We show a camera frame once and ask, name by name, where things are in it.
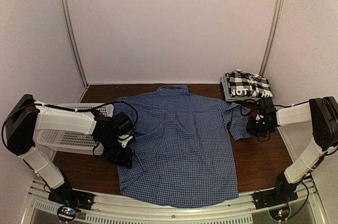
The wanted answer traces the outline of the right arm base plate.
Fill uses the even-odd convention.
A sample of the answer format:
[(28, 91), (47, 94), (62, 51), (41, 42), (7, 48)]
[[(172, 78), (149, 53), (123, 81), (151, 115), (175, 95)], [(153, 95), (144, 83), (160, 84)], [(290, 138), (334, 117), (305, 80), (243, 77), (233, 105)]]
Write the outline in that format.
[(252, 194), (253, 202), (256, 209), (270, 208), (280, 204), (286, 204), (289, 201), (298, 199), (296, 192), (291, 192), (287, 195), (277, 195), (275, 189), (256, 190)]

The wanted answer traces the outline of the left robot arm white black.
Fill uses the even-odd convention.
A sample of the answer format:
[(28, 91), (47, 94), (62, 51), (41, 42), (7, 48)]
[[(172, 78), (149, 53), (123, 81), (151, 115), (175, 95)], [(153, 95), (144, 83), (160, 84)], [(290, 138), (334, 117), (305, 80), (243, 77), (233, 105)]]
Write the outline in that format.
[(118, 166), (132, 168), (134, 141), (133, 121), (124, 112), (104, 115), (99, 105), (87, 109), (75, 109), (45, 104), (32, 95), (24, 95), (1, 126), (1, 140), (5, 148), (21, 158), (32, 168), (51, 193), (65, 205), (76, 200), (70, 182), (64, 173), (39, 150), (34, 133), (41, 130), (55, 130), (89, 135), (108, 152), (108, 159)]

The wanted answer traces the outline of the blue checked shirt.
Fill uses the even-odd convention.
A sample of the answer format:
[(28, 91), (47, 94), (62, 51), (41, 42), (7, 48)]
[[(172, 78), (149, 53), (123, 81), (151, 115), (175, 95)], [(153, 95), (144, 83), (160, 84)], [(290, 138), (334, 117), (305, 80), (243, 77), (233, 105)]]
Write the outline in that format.
[(247, 108), (178, 85), (120, 97), (114, 111), (137, 122), (132, 168), (117, 168), (122, 195), (175, 208), (238, 197), (232, 141), (250, 136)]

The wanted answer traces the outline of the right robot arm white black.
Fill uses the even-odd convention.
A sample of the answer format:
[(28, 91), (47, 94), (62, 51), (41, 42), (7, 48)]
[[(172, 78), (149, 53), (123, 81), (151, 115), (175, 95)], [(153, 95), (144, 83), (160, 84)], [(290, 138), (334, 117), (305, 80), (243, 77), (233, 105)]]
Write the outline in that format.
[(289, 140), (294, 140), (292, 146), (299, 145), (297, 140), (300, 140), (305, 147), (276, 179), (270, 197), (280, 204), (337, 147), (337, 101), (328, 96), (277, 106), (270, 98), (258, 100), (257, 116), (249, 118), (247, 131), (256, 137), (266, 137), (278, 128), (287, 133)]

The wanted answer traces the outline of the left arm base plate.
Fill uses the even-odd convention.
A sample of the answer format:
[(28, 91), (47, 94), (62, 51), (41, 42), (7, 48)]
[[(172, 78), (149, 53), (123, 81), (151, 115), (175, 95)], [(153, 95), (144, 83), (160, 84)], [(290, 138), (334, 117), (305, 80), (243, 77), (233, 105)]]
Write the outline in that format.
[(91, 210), (94, 195), (89, 192), (82, 192), (72, 188), (52, 189), (48, 200), (70, 206), (80, 210)]

